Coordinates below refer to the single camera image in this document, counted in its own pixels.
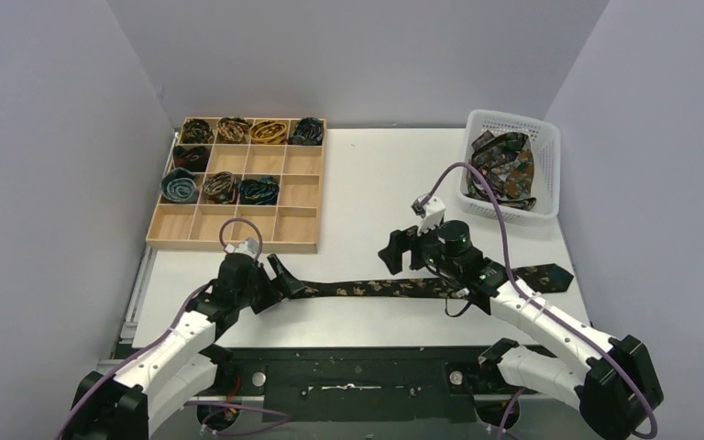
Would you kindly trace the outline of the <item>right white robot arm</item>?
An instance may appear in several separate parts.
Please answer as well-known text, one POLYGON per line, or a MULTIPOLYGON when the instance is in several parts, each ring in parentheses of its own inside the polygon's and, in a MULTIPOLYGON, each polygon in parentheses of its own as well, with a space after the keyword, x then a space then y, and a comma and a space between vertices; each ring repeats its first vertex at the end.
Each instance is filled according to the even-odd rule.
POLYGON ((473 246, 459 220, 426 232, 414 225, 394 230, 378 253, 392 275, 411 254, 412 270, 431 270, 486 314, 513 325, 547 350, 546 355, 500 340, 479 358, 503 380, 576 409, 603 439, 627 439, 664 400, 646 345, 632 335, 616 338, 549 303, 505 266, 473 246))

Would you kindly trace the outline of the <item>black gold floral tie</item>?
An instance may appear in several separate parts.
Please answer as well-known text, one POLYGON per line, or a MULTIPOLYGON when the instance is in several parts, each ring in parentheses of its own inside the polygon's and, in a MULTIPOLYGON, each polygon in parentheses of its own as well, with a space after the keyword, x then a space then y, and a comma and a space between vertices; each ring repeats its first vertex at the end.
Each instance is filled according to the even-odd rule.
MULTIPOLYGON (((533 290, 540 293, 566 292, 574 275, 555 264, 514 268, 512 273, 522 279, 533 290)), ((323 297, 398 297, 417 299, 461 299, 459 287, 452 287, 441 278, 418 278, 397 280, 350 280, 338 282, 316 282, 305 280, 304 288, 297 293, 283 293, 289 299, 323 297)))

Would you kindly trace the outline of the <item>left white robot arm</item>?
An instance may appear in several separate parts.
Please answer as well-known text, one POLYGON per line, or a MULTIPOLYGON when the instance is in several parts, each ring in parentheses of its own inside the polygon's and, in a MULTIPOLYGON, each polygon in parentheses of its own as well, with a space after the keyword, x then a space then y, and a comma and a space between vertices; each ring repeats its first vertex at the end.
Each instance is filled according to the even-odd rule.
POLYGON ((93 371, 80 382, 57 438, 148 439, 199 392, 229 390, 232 354, 216 341, 242 310, 259 314, 305 289, 276 255, 268 262, 273 278, 247 252, 226 255, 216 278, 186 298, 163 334, 104 375, 93 371))

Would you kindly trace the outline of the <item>wooden compartment tray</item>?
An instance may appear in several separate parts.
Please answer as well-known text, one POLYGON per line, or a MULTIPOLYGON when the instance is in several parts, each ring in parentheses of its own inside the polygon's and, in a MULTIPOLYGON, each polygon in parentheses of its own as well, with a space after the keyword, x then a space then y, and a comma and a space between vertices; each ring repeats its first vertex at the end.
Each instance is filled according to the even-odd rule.
POLYGON ((314 253, 327 123, 308 116, 191 116, 176 128, 146 235, 155 249, 314 253))

